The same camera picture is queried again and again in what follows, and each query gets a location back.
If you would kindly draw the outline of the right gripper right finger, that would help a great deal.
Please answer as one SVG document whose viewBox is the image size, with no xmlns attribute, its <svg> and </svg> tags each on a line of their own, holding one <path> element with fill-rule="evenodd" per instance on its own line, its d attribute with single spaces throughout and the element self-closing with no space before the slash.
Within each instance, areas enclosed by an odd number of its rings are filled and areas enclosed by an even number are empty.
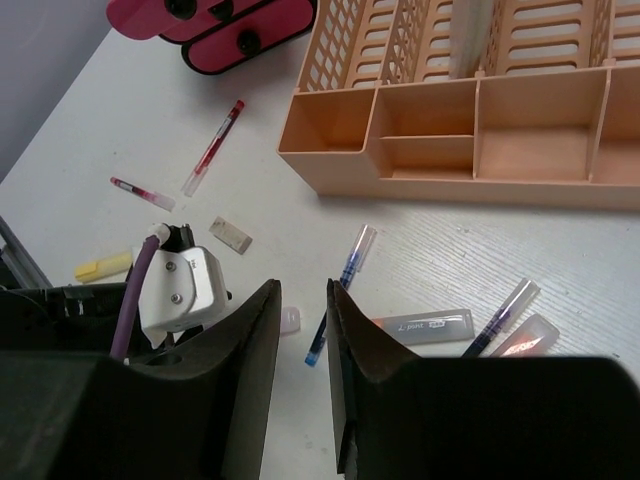
<svg viewBox="0 0 640 480">
<path fill-rule="evenodd" d="M 335 280 L 327 353 L 347 479 L 635 479 L 639 389 L 602 357 L 423 358 Z"/>
</svg>

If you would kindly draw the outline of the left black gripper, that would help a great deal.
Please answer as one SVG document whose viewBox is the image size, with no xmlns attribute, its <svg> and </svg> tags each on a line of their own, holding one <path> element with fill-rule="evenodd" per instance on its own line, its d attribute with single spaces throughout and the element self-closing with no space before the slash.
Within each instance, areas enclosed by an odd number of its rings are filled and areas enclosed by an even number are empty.
<svg viewBox="0 0 640 480">
<path fill-rule="evenodd" d="M 93 368 L 108 362 L 125 285 L 1 291 L 3 368 Z"/>
</svg>

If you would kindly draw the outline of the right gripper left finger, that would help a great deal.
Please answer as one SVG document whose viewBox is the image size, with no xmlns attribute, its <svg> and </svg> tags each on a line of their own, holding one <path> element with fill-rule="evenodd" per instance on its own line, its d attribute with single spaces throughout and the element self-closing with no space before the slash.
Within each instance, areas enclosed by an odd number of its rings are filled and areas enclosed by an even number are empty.
<svg viewBox="0 0 640 480">
<path fill-rule="evenodd" d="M 256 479 L 281 285 L 174 348 L 93 368 L 1 366 L 5 479 Z"/>
</svg>

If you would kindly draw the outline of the dark purple gel pen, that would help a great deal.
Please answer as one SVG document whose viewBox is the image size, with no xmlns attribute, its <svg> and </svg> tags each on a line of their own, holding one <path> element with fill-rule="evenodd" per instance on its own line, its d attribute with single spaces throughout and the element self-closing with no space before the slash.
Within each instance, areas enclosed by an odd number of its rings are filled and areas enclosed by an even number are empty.
<svg viewBox="0 0 640 480">
<path fill-rule="evenodd" d="M 477 358 L 499 333 L 509 329 L 515 323 L 539 292 L 540 288 L 534 281 L 522 279 L 461 357 Z"/>
</svg>

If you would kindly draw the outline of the yellow orange highlighter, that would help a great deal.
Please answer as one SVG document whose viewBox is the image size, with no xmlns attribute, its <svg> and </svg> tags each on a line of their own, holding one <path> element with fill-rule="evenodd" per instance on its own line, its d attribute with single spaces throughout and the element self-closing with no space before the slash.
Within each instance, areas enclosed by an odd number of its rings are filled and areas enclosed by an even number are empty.
<svg viewBox="0 0 640 480">
<path fill-rule="evenodd" d="M 560 331 L 550 321 L 540 314 L 533 314 L 490 357 L 544 356 L 559 337 Z"/>
</svg>

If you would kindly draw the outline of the black pink drawer unit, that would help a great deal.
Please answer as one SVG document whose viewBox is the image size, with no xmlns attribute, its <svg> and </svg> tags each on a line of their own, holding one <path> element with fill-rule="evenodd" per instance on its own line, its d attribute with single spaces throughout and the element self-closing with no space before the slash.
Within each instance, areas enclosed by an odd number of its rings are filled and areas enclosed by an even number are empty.
<svg viewBox="0 0 640 480">
<path fill-rule="evenodd" d="M 308 32 L 317 10 L 310 0 L 116 0 L 106 16 L 123 36 L 159 37 L 195 72 L 220 75 Z"/>
</svg>

